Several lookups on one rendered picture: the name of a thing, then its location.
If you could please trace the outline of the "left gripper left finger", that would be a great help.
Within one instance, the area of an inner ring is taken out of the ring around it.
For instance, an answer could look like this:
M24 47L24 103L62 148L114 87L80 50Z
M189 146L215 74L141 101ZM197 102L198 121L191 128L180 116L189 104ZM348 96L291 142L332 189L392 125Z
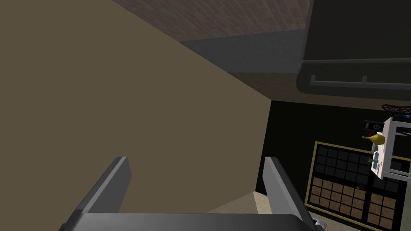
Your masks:
M81 213L118 213L131 178L129 159L117 157L81 201Z

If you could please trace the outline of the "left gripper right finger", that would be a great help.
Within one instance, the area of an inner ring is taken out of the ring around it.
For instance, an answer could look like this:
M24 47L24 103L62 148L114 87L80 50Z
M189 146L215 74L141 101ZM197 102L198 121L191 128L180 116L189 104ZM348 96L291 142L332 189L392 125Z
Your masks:
M291 214L308 221L308 210L276 157L265 158L262 178L273 214Z

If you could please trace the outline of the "gold-framed grid window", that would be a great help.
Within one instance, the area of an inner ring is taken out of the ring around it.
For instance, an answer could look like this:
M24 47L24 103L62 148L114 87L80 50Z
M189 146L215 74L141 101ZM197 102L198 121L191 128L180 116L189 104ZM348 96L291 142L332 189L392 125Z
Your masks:
M411 231L411 183L378 178L370 151L314 144L305 204L361 231Z

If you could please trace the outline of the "white shelf with yellow vase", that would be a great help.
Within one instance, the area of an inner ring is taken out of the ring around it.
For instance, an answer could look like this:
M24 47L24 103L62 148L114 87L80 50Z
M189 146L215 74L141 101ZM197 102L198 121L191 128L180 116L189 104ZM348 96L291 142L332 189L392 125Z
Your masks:
M411 123L399 122L392 117L387 119L383 124L374 122L364 122L366 128L379 126L380 130L373 136L363 139L370 140L373 143L371 158L371 170L379 179L391 178L394 180L411 182L411 173L395 170L391 168L395 138L401 130L403 136L411 135Z

